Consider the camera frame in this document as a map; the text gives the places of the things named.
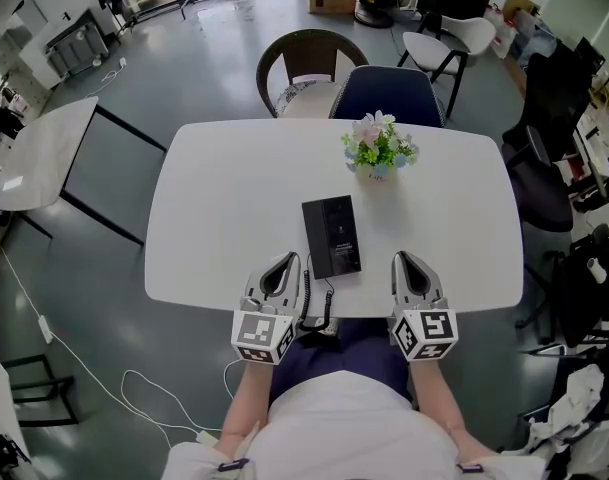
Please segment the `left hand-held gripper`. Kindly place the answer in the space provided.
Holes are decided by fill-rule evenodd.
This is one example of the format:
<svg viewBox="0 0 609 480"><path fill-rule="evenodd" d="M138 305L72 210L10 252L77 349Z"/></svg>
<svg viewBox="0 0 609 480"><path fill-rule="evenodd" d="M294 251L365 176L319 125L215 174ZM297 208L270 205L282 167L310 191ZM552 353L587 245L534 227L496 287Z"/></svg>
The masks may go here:
<svg viewBox="0 0 609 480"><path fill-rule="evenodd" d="M252 271L233 313L231 345L242 360L277 366L295 339L301 260L291 251Z"/></svg>

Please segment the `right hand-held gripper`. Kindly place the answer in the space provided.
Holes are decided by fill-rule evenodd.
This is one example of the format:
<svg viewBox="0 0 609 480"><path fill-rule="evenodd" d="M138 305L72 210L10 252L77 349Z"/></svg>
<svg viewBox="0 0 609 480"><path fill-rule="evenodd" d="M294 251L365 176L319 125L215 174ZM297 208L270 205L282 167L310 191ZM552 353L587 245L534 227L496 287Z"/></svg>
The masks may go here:
<svg viewBox="0 0 609 480"><path fill-rule="evenodd" d="M407 362L444 358L458 341L456 312L443 297L437 273L419 257L397 252L392 260L391 336ZM429 303L408 303L410 298Z"/></svg>

